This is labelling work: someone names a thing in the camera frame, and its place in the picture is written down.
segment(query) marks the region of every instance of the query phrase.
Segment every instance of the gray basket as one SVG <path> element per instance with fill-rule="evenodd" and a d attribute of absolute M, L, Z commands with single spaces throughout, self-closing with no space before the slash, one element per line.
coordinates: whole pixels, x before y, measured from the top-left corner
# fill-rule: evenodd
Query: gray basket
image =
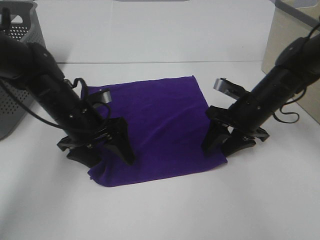
<path fill-rule="evenodd" d="M 11 23 L 8 36 L 23 43 L 39 43 L 45 47 L 36 7 L 37 4 L 32 1 L 0 1 L 0 11 L 2 8 L 9 8 L 12 16 L 22 18 L 22 23 Z M 26 106 L 33 102 L 27 91 L 17 90 L 7 83 L 5 85 Z M 25 113 L 0 87 L 0 139 L 15 129 Z"/>

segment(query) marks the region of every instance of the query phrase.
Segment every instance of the plastic basket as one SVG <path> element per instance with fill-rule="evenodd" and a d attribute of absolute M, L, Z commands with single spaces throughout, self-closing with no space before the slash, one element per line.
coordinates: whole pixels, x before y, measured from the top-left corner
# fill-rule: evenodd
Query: plastic basket
<path fill-rule="evenodd" d="M 0 1 L 2 8 L 9 8 L 11 18 L 20 16 L 22 22 L 12 22 L 8 36 L 23 43 L 39 43 L 45 47 L 45 41 L 36 13 L 37 4 L 32 1 Z M 26 106 L 30 106 L 33 98 L 27 91 L 6 86 Z M 15 103 L 0 87 L 0 139 L 9 135 L 25 115 L 25 111 Z"/>

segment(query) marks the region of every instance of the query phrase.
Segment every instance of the purple cloth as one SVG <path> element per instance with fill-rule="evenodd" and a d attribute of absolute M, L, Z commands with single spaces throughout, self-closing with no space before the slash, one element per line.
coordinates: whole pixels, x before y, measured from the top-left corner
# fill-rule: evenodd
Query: purple cloth
<path fill-rule="evenodd" d="M 102 161 L 88 174 L 106 187 L 204 172 L 226 163 L 216 149 L 206 157 L 201 143 L 209 127 L 206 100 L 194 76 L 89 87 L 109 88 L 111 117 L 124 117 L 136 155 L 133 165 L 101 148 Z M 99 112 L 106 115 L 100 107 Z"/>

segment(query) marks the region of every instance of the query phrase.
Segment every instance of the wire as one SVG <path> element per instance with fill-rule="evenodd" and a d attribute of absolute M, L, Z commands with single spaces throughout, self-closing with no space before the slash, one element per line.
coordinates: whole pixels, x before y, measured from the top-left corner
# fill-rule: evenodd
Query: wire
<path fill-rule="evenodd" d="M 309 40 L 309 39 L 311 38 L 312 34 L 314 34 L 314 32 L 315 32 L 318 28 L 320 28 L 320 23 L 318 23 L 318 24 L 310 31 L 309 35 L 306 36 L 306 38 Z"/>
<path fill-rule="evenodd" d="M 89 96 L 89 89 L 88 89 L 88 86 L 83 78 L 81 78 L 81 77 L 76 78 L 72 84 L 72 89 L 74 89 L 78 86 L 78 82 L 81 83 L 81 86 L 83 89 L 83 99 L 87 100 L 87 98 Z"/>
<path fill-rule="evenodd" d="M 283 104 L 283 105 L 280 107 L 280 109 L 279 109 L 279 111 L 280 111 L 283 115 L 296 115 L 297 118 L 296 118 L 295 121 L 283 121 L 283 120 L 281 120 L 280 118 L 277 117 L 277 115 L 276 115 L 275 112 L 272 114 L 273 118 L 274 118 L 275 120 L 277 120 L 278 122 L 283 123 L 283 124 L 294 124 L 294 123 L 298 122 L 299 119 L 300 119 L 299 113 L 293 112 L 293 111 L 283 112 L 283 107 L 286 106 L 286 105 L 293 104 L 293 103 L 299 101 L 300 99 L 303 98 L 303 96 L 306 94 L 306 92 L 307 92 L 307 87 L 305 87 L 305 88 L 303 89 L 303 92 L 301 93 L 301 95 L 300 95 L 299 97 L 297 97 L 296 99 L 294 99 L 294 100 L 292 100 L 292 101 L 286 102 L 286 103 Z"/>
<path fill-rule="evenodd" d="M 102 104 L 103 106 L 105 106 L 108 109 L 108 114 L 107 114 L 107 118 L 102 122 L 102 124 L 94 130 L 88 130 L 88 129 L 79 129 L 79 128 L 72 128 L 72 127 L 66 127 L 66 126 L 61 126 L 58 124 L 55 124 L 53 122 L 50 122 L 42 117 L 40 117 L 39 115 L 37 115 L 36 113 L 34 113 L 32 110 L 30 110 L 26 105 L 24 105 L 4 84 L 5 80 L 0 78 L 0 87 L 3 88 L 3 90 L 22 108 L 24 109 L 27 113 L 29 113 L 30 115 L 32 115 L 33 117 L 35 117 L 36 119 L 40 120 L 41 122 L 50 125 L 54 128 L 57 129 L 62 129 L 65 131 L 69 131 L 69 132 L 75 132 L 75 133 L 87 133 L 87 134 L 94 134 L 98 131 L 100 131 L 107 123 L 107 121 L 109 120 L 110 116 L 111 116 L 111 108 L 109 107 L 109 105 L 107 103 L 104 102 L 96 102 L 99 104 Z"/>

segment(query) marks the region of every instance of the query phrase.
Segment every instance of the beige container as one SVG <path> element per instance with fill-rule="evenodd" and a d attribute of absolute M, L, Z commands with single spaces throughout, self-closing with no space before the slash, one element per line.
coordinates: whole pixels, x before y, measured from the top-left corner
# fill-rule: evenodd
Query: beige container
<path fill-rule="evenodd" d="M 276 0 L 275 7 L 262 63 L 262 71 L 266 74 L 291 42 L 309 34 L 319 23 L 320 16 L 320 0 Z M 298 104 L 320 123 L 320 80 L 307 88 L 306 95 Z"/>

